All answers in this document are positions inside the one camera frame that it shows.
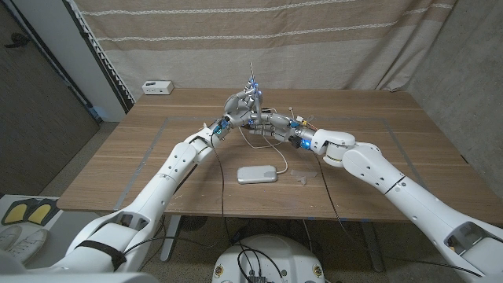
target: wall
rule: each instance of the wall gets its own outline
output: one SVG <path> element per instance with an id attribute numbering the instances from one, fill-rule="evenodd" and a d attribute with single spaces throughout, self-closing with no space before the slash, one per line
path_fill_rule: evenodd
<path id="1" fill-rule="evenodd" d="M 503 1 L 458 0 L 405 87 L 499 197 L 503 197 L 502 26 Z"/>
<path id="2" fill-rule="evenodd" d="M 107 122 L 124 116 L 112 88 L 61 0 L 13 0 L 79 89 Z"/>

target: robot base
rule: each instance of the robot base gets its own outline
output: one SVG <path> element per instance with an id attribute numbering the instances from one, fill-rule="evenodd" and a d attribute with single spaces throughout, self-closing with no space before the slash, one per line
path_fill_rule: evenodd
<path id="1" fill-rule="evenodd" d="M 213 283 L 247 282 L 237 265 L 237 256 L 243 249 L 246 250 L 247 247 L 268 255 L 276 263 L 283 275 L 283 280 L 281 280 L 273 263 L 264 255 L 257 252 L 262 270 L 262 277 L 260 277 L 257 257 L 254 252 L 249 251 L 245 253 L 250 259 L 250 263 L 248 263 L 246 256 L 242 254 L 240 264 L 247 276 L 251 276 L 250 279 L 253 282 L 325 282 L 318 258 L 307 248 L 292 239 L 278 235 L 263 234 L 243 239 L 241 244 L 243 247 L 234 245 L 223 252 L 218 258 L 213 270 Z M 255 273 L 252 272 L 250 264 L 253 266 Z"/>

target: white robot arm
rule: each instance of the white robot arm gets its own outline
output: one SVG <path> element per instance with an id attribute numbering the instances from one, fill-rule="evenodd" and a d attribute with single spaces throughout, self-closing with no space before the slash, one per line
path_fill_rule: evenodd
<path id="1" fill-rule="evenodd" d="M 70 244 L 66 256 L 49 268 L 29 273 L 135 272 L 149 249 L 156 224 L 185 174 L 212 153 L 231 128 L 248 121 L 262 99 L 253 76 L 244 91 L 231 96 L 225 113 L 210 127 L 178 143 L 164 165 L 125 208 L 89 223 Z M 127 249 L 138 245 L 124 255 Z"/>
<path id="2" fill-rule="evenodd" d="M 449 264 L 481 276 L 503 272 L 503 230 L 444 204 L 395 168 L 376 145 L 356 142 L 353 135 L 344 132 L 303 127 L 293 120 L 286 127 L 273 121 L 250 128 L 253 134 L 264 134 L 263 128 L 270 129 L 266 134 L 276 138 L 274 131 L 277 128 L 281 128 L 281 133 L 293 133 L 288 140 L 295 147 L 324 155 L 327 164 L 343 167 L 354 177 L 378 189 L 423 231 Z M 457 272 L 467 282 L 479 279 L 468 272 Z"/>

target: small white box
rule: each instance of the small white box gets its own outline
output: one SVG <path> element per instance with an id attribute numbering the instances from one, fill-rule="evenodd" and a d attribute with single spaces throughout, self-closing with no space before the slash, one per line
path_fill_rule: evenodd
<path id="1" fill-rule="evenodd" d="M 173 83 L 171 81 L 146 81 L 141 88 L 145 94 L 170 94 Z"/>

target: white cable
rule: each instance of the white cable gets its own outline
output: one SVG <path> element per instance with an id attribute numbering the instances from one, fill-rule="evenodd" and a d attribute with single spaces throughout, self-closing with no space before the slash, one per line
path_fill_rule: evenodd
<path id="1" fill-rule="evenodd" d="M 288 110 L 290 110 L 290 112 L 292 113 L 292 119 L 296 119 L 295 115 L 293 115 L 293 108 L 292 107 L 288 107 Z"/>
<path id="2" fill-rule="evenodd" d="M 302 219 L 302 223 L 304 223 L 304 228 L 306 228 L 307 240 L 309 240 L 309 249 L 313 252 L 313 244 L 311 244 L 311 236 L 309 235 L 309 230 L 307 229 L 306 220 Z"/>
<path id="3" fill-rule="evenodd" d="M 243 136 L 244 140 L 246 141 L 246 143 L 248 143 L 248 145 L 251 146 L 252 149 L 266 149 L 266 148 L 269 148 L 269 147 L 272 147 L 274 145 L 280 145 L 281 144 L 281 141 L 278 142 L 277 144 L 274 144 L 274 145 L 264 145 L 264 146 L 253 146 L 249 141 L 248 139 L 244 136 L 243 134 L 243 131 L 241 130 L 241 127 L 238 127 L 237 129 L 239 129 L 239 131 L 241 132 L 241 135 Z"/>
<path id="4" fill-rule="evenodd" d="M 262 109 L 262 110 L 264 110 L 264 111 L 267 111 L 267 110 L 274 110 L 274 112 L 276 112 L 276 113 L 277 113 L 277 111 L 276 111 L 276 109 L 275 109 L 275 108 L 264 108 L 264 109 Z"/>
<path id="5" fill-rule="evenodd" d="M 272 145 L 272 144 L 271 144 L 271 143 L 267 140 L 267 138 L 266 138 L 266 137 L 264 137 L 264 136 L 262 136 L 262 137 L 266 140 L 266 142 L 267 142 L 270 146 L 272 146 L 272 147 L 273 147 L 273 149 L 274 149 L 274 150 L 276 150 L 276 151 L 277 151 L 277 153 L 279 153 L 279 154 L 281 155 L 281 157 L 283 157 L 283 160 L 285 161 L 285 166 L 286 166 L 286 168 L 285 168 L 283 171 L 276 172 L 276 174 L 283 174 L 283 173 L 285 173 L 285 172 L 288 170 L 288 162 L 286 162 L 285 156 L 283 155 L 283 153 L 281 153 L 279 150 L 277 150 L 276 146 Z"/>

